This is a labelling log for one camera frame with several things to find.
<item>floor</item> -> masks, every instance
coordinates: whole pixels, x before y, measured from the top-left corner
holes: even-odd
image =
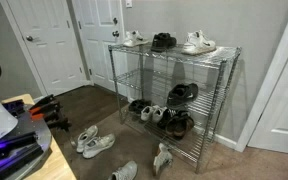
[[[160,176],[153,177],[152,163],[158,142],[119,123],[113,93],[98,87],[83,87],[58,99],[73,123],[71,131],[75,138],[93,124],[97,124],[99,136],[109,133],[116,136],[112,148],[86,160],[75,152],[63,132],[54,132],[77,179],[108,179],[113,171],[130,160],[138,164],[136,180],[288,179],[288,154],[255,148],[239,153],[218,143],[213,145],[202,173],[195,174],[191,165],[174,156],[173,165],[166,167]]]

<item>shoe rack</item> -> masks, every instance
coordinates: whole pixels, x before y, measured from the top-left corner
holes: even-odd
[[[151,51],[150,43],[132,48],[123,45],[108,46],[121,123],[166,144],[172,152],[193,165],[198,173],[202,163],[206,161],[207,147],[214,140],[241,48],[217,47],[213,52],[191,56],[182,54],[182,47],[183,45],[179,44],[157,53]],[[137,66],[128,67],[129,72],[117,74],[115,64],[120,62],[114,60],[115,53],[133,54],[128,56],[127,61]],[[147,66],[157,61],[160,62],[158,68],[157,65]],[[148,97],[153,104],[166,106],[168,92],[177,82],[196,83],[199,87],[197,99],[183,106],[191,114],[195,114],[195,126],[182,140],[169,137],[152,121],[142,122],[138,115],[120,106],[119,84],[128,87],[127,94],[137,94],[137,99]]]

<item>wall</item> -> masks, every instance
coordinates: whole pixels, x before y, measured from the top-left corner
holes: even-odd
[[[123,13],[125,30],[150,40],[153,32],[171,32],[184,43],[187,32],[202,29],[219,46],[243,48],[218,127],[237,141],[288,21],[288,0],[137,0],[133,8],[123,1]]]
[[[1,99],[26,93],[33,98],[42,95],[1,4],[0,64],[3,70],[0,78]]]

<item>white sneaker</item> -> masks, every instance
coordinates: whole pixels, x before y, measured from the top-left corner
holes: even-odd
[[[123,43],[126,47],[134,47],[141,44],[148,43],[148,40],[145,39],[140,32],[138,31],[126,31],[126,38]]]
[[[157,156],[155,156],[154,158],[153,175],[157,176],[159,170],[161,169],[161,166],[166,163],[171,164],[172,161],[172,154],[168,151],[167,147],[164,144],[160,143],[157,151]]]
[[[94,137],[85,144],[83,157],[92,158],[100,152],[109,149],[115,142],[114,134],[109,134],[104,137]]]
[[[214,51],[216,49],[215,42],[207,40],[203,32],[188,33],[186,43],[183,46],[182,53],[189,55],[197,55]]]
[[[159,106],[155,105],[155,106],[146,106],[141,113],[141,119],[143,121],[148,121],[151,117],[153,112],[155,111],[155,109],[158,109]]]
[[[97,126],[91,126],[87,130],[85,130],[83,133],[81,133],[77,138],[77,148],[76,151],[78,153],[82,153],[84,150],[85,144],[96,136],[98,132]]]
[[[155,111],[153,112],[152,121],[154,123],[158,123],[163,118],[163,113],[166,109],[166,107],[155,109]]]
[[[137,164],[134,161],[128,162],[124,167],[113,172],[109,180],[133,180],[137,173]]]

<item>door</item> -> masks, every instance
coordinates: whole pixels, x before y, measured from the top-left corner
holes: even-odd
[[[248,145],[288,153],[288,62]]]
[[[66,0],[8,0],[48,94],[86,82]]]
[[[95,84],[115,91],[109,45],[123,39],[119,0],[73,0],[88,69]],[[117,74],[126,71],[125,55],[114,53]],[[119,86],[125,95],[124,87]]]

